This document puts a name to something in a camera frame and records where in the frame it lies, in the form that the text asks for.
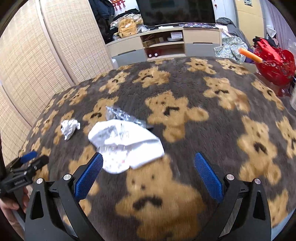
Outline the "person's left hand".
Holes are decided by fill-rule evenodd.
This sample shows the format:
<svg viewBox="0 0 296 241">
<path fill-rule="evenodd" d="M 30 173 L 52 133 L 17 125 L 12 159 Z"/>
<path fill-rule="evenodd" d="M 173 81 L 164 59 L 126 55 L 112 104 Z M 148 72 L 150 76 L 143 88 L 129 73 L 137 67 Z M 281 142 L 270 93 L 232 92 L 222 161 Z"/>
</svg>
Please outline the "person's left hand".
<svg viewBox="0 0 296 241">
<path fill-rule="evenodd" d="M 26 213 L 28 203 L 29 203 L 29 196 L 28 196 L 28 190 L 26 187 L 23 188 L 23 211 Z M 11 226 L 14 228 L 14 230 L 17 232 L 17 234 L 24 240 L 24 231 L 17 221 L 16 217 L 13 214 L 13 210 L 18 210 L 19 205 L 13 201 L 12 199 L 9 199 L 7 197 L 1 198 L 1 210 L 3 211 L 5 217 L 7 218 L 8 222 L 11 224 Z"/>
</svg>

